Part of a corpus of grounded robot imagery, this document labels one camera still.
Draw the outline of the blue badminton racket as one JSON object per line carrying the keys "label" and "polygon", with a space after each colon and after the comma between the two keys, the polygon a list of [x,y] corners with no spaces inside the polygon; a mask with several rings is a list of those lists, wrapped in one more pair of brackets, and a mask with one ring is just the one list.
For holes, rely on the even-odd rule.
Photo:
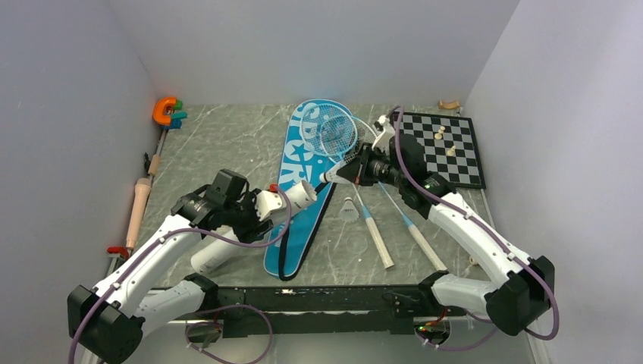
{"label": "blue badminton racket", "polygon": [[335,165],[358,159],[364,143],[371,143],[375,138],[365,142],[356,136],[353,117],[339,106],[331,103],[307,104],[300,117],[300,136],[305,147],[316,155],[327,157]]}
{"label": "blue badminton racket", "polygon": [[[356,128],[356,137],[359,137],[361,141],[365,142],[368,138],[375,138],[375,132],[373,129],[370,128],[369,125],[367,125],[366,122],[358,119],[357,117],[353,117],[353,122],[355,124]],[[372,239],[375,242],[376,249],[379,253],[379,256],[381,258],[381,261],[384,265],[385,269],[389,269],[394,266],[394,261],[390,255],[390,253],[387,250],[387,247],[384,243],[384,239],[381,236],[381,233],[375,223],[374,218],[372,217],[372,214],[368,210],[367,205],[364,203],[362,200],[361,195],[359,194],[359,189],[358,187],[354,184],[351,183],[351,186],[353,187],[353,190],[356,194],[356,197],[359,201],[359,204],[361,205],[362,208],[362,216],[364,218],[364,221],[367,225],[367,228],[369,229],[369,233],[372,236]],[[406,225],[407,230],[411,234],[411,237],[414,239],[414,241],[419,245],[421,251],[427,256],[429,259],[429,262],[434,266],[434,268],[438,271],[446,271],[447,266],[442,262],[442,260],[439,258],[437,253],[434,251],[434,249],[431,247],[431,245],[428,243],[428,241],[422,236],[421,232],[417,228],[417,226],[409,219],[409,217],[402,211],[402,209],[398,206],[398,204],[394,201],[393,197],[387,192],[386,188],[384,187],[383,184],[379,184],[379,187],[381,190],[384,192],[384,195],[390,200],[392,206],[398,211],[400,214],[400,217],[403,220],[403,223]]]}

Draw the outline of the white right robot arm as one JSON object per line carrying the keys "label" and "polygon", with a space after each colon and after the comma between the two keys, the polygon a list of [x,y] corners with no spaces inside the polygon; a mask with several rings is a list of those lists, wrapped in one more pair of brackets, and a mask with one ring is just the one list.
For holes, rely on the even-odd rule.
{"label": "white right robot arm", "polygon": [[381,151],[369,137],[360,142],[355,182],[396,187],[411,209],[447,232],[489,278],[460,278],[441,269],[425,279],[428,287],[417,296],[419,308],[435,315],[445,306],[457,306],[485,314],[505,334],[525,331],[540,340],[554,339],[560,330],[560,309],[552,261],[533,258],[499,235],[451,182],[426,168],[421,146],[412,136],[391,136],[387,143],[389,150]]}

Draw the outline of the blue badminton racket front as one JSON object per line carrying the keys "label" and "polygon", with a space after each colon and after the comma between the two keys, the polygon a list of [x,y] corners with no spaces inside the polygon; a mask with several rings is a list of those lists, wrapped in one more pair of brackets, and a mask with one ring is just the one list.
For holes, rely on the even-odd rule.
{"label": "blue badminton racket front", "polygon": [[365,142],[356,136],[353,117],[339,106],[331,103],[307,104],[300,117],[300,136],[305,147],[316,155],[327,157],[335,165],[358,159],[364,143],[371,143],[375,138]]}

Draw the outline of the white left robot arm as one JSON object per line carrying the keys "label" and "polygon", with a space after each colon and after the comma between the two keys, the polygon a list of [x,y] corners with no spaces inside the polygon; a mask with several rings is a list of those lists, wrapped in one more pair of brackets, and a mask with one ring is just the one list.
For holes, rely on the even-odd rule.
{"label": "white left robot arm", "polygon": [[[241,249],[276,246],[283,269],[301,216],[325,204],[339,168],[340,163],[322,165],[311,180],[268,190],[250,189],[243,175],[221,169],[210,184],[179,198],[155,234],[120,268],[69,294],[68,362],[82,346],[103,362],[122,363],[147,334],[170,320],[191,312],[201,319],[212,316],[218,286],[205,273]],[[162,274],[206,237],[212,243],[196,255],[194,273],[150,297]]]}

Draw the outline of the blue racket carry bag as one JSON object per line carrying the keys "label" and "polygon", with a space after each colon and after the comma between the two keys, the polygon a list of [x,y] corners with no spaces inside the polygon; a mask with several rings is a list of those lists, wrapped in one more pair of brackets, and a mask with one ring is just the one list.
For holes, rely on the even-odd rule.
{"label": "blue racket carry bag", "polygon": [[[314,188],[320,184],[319,176],[337,163],[337,158],[317,155],[306,147],[300,135],[302,117],[312,118],[318,110],[329,106],[348,115],[351,111],[339,102],[327,99],[310,99],[295,108],[287,126],[286,139],[278,172],[278,185],[288,190],[301,180]],[[321,225],[336,185],[327,184],[317,193],[317,201],[293,214],[286,234],[275,244],[267,247],[264,257],[266,272],[282,281],[296,277],[308,254],[315,235]]]}

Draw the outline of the white shuttlecock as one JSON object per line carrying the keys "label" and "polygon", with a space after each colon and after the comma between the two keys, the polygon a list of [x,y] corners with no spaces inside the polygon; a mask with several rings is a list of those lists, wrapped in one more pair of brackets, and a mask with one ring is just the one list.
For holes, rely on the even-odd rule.
{"label": "white shuttlecock", "polygon": [[331,169],[325,172],[322,172],[319,175],[319,180],[322,183],[336,183],[336,184],[345,184],[346,181],[343,177],[337,174],[337,170]]}
{"label": "white shuttlecock", "polygon": [[338,212],[338,218],[346,223],[354,222],[359,219],[359,211],[355,205],[355,202],[351,197],[346,197],[343,200],[343,205]]}

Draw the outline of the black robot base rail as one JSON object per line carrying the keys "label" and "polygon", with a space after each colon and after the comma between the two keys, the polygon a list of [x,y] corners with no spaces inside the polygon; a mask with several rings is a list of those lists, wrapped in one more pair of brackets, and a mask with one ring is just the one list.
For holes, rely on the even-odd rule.
{"label": "black robot base rail", "polygon": [[217,319],[225,338],[254,334],[387,332],[413,334],[417,325],[465,315],[445,308],[415,284],[220,287],[218,301],[182,319]]}

